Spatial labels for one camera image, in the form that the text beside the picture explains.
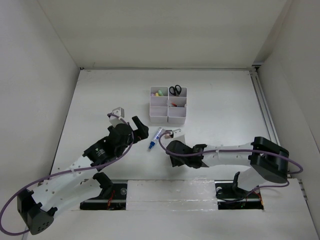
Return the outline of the clear blue glue bottle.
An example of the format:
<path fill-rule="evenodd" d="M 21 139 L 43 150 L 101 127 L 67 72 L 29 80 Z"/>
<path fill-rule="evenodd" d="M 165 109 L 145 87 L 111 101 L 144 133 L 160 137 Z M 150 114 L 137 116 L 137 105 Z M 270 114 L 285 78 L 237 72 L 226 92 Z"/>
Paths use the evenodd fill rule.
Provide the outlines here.
<path fill-rule="evenodd" d="M 159 142 L 160 135 L 163 133 L 164 129 L 160 127 L 155 135 L 153 136 L 152 140 L 149 143 L 148 150 L 151 151 L 153 147 Z"/>

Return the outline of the black handled scissors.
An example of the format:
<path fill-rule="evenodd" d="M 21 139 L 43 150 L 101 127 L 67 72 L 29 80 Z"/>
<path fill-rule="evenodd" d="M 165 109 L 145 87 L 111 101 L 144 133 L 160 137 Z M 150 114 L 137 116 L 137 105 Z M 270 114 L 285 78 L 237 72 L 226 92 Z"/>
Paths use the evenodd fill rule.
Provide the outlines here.
<path fill-rule="evenodd" d="M 181 92 L 182 92 L 182 87 L 180 85 L 178 85 L 178 84 L 175 85 L 175 86 L 170 86 L 169 87 L 169 93 L 172 96 L 179 97 Z"/>

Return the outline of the pink white stapler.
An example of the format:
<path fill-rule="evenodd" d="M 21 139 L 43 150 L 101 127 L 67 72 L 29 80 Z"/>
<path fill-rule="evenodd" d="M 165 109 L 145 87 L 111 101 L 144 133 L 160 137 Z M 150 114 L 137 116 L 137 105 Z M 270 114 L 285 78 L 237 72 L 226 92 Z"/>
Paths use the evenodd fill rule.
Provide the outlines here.
<path fill-rule="evenodd" d="M 165 139 L 172 139 L 174 137 L 174 134 L 172 132 L 167 132 L 165 135 L 164 135 L 164 138 Z"/>

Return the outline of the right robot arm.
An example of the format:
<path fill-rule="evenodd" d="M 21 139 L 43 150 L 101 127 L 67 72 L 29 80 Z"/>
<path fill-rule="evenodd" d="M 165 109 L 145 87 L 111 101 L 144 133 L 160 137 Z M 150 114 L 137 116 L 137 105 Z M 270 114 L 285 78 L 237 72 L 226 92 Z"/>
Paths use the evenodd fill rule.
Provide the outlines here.
<path fill-rule="evenodd" d="M 261 136 L 255 137 L 253 142 L 235 146 L 196 144 L 189 147 L 180 140 L 172 140 L 164 149 L 173 167 L 247 167 L 234 175 L 231 191 L 237 197 L 243 197 L 257 187 L 264 188 L 266 182 L 277 184 L 277 188 L 290 184 L 289 151 Z"/>

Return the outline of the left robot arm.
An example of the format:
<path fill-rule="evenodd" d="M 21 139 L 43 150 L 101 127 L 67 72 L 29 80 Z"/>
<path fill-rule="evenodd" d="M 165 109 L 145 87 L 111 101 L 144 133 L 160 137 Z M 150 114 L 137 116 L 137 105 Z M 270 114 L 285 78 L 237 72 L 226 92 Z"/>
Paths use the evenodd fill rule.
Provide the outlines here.
<path fill-rule="evenodd" d="M 72 163 L 66 174 L 59 172 L 43 180 L 32 190 L 17 195 L 17 210 L 31 235 L 46 230 L 62 212 L 87 199 L 107 198 L 113 188 L 112 181 L 102 171 L 117 161 L 133 144 L 149 136 L 149 128 L 137 116 L 132 117 L 137 129 L 114 113 L 108 114 L 108 136 L 87 148 Z"/>

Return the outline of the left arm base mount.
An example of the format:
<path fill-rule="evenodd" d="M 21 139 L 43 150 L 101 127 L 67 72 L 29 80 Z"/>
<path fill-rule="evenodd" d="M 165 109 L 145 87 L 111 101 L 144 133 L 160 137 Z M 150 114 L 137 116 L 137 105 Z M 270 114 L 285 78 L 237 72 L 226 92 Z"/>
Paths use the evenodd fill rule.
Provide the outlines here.
<path fill-rule="evenodd" d="M 99 176 L 101 191 L 98 196 L 80 203 L 79 208 L 84 211 L 124 211 L 127 204 L 128 181 L 110 180 L 106 176 Z"/>

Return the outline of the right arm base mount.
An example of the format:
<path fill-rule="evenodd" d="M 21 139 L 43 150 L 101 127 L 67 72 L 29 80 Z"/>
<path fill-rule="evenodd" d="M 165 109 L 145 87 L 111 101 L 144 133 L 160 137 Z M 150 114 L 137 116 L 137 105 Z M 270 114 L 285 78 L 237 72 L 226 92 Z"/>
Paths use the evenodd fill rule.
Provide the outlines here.
<path fill-rule="evenodd" d="M 263 210 L 263 200 L 260 193 L 250 193 L 238 187 L 237 172 L 233 180 L 218 180 L 215 182 L 215 197 L 218 210 Z"/>

